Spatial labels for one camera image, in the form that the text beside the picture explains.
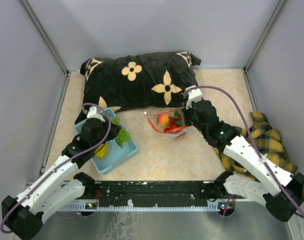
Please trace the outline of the red strawberry bunch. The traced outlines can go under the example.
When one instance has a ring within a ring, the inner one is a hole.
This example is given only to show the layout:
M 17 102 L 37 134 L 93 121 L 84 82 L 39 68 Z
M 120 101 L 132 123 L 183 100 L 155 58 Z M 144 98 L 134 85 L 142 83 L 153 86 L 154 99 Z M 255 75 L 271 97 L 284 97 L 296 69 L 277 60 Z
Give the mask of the red strawberry bunch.
M 183 122 L 183 115 L 178 110 L 168 112 L 168 125 L 163 128 L 163 133 L 169 134 L 174 139 L 181 139 L 185 136 L 187 128 Z

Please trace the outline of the green grape bunch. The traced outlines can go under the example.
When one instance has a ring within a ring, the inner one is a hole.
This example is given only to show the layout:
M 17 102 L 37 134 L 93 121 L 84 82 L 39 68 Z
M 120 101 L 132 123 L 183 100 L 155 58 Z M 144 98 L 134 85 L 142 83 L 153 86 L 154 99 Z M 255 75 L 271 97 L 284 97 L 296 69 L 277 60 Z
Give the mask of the green grape bunch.
M 112 119 L 112 123 L 120 127 L 120 131 L 117 137 L 115 138 L 115 141 L 120 148 L 123 148 L 126 145 L 126 143 L 128 143 L 131 139 L 130 134 L 121 125 L 120 119 L 117 116 Z

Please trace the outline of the clear zip top bag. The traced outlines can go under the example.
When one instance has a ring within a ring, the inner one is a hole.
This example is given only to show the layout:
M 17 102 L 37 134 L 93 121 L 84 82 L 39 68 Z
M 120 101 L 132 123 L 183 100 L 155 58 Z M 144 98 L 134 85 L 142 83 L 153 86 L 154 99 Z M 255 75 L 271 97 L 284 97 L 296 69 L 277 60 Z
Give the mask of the clear zip top bag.
M 150 127 L 160 135 L 181 139 L 187 133 L 188 126 L 184 123 L 181 108 L 151 108 L 143 114 Z

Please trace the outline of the orange peach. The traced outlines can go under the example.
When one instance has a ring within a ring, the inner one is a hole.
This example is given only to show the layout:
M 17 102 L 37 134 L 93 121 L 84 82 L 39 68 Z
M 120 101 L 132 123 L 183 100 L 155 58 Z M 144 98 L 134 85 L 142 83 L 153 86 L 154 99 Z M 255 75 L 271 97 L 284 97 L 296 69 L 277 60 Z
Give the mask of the orange peach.
M 168 113 L 160 113 L 157 116 L 157 124 L 164 128 L 168 127 L 170 125 L 170 117 L 171 115 Z

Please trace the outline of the black flower pattern pillow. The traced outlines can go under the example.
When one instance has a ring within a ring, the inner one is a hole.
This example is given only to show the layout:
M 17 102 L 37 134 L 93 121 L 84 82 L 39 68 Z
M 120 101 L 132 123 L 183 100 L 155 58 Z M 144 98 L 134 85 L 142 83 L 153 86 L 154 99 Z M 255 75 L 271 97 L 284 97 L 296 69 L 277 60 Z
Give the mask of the black flower pattern pillow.
M 125 57 L 93 57 L 82 63 L 83 103 L 113 111 L 147 107 L 178 108 L 183 92 L 197 85 L 193 66 L 201 59 L 188 51 L 153 52 Z

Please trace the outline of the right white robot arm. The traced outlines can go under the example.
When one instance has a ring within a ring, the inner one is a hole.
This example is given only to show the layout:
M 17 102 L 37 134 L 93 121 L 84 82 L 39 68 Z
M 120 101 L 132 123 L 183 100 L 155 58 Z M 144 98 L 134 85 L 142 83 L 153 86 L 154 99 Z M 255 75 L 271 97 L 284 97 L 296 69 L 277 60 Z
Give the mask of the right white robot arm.
M 223 173 L 215 192 L 221 198 L 238 195 L 266 207 L 271 215 L 287 222 L 304 202 L 304 175 L 296 175 L 259 156 L 255 148 L 236 130 L 220 120 L 216 108 L 208 100 L 188 100 L 183 108 L 184 122 L 195 127 L 205 141 L 221 153 L 241 164 L 255 180 Z

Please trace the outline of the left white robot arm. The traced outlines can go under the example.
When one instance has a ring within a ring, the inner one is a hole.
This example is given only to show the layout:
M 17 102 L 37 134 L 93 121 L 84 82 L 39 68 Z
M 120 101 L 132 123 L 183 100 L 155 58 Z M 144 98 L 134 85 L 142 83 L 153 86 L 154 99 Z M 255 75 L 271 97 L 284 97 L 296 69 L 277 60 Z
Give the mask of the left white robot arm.
M 79 169 L 120 131 L 119 125 L 105 117 L 87 119 L 81 132 L 38 180 L 16 197 L 7 196 L 2 201 L 1 232 L 30 240 L 65 204 L 80 197 L 92 197 L 96 192 L 95 180 Z

